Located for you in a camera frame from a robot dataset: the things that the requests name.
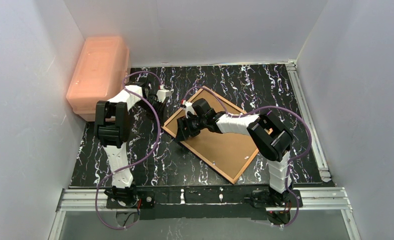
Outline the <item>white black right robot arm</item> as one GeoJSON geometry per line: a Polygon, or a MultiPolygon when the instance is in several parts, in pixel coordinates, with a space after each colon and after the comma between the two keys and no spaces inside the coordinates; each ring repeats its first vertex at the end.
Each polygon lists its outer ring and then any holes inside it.
{"type": "Polygon", "coordinates": [[[250,136],[268,160],[270,188],[280,194],[290,189],[292,181],[288,169],[293,137],[273,113],[268,110],[252,114],[215,111],[204,98],[193,103],[185,101],[183,107],[185,115],[177,119],[177,141],[193,138],[203,129],[218,134],[250,136]]]}

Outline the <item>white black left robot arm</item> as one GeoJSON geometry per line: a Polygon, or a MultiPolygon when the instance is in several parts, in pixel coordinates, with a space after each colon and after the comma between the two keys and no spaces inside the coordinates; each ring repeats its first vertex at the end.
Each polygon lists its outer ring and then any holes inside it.
{"type": "Polygon", "coordinates": [[[163,123],[164,107],[172,91],[160,85],[155,94],[150,93],[147,83],[129,82],[114,97],[100,100],[96,105],[94,135],[106,152],[112,172],[112,186],[130,188],[133,175],[127,157],[127,141],[130,134],[129,111],[136,104],[143,104],[155,119],[157,137],[147,159],[158,147],[163,123]]]}

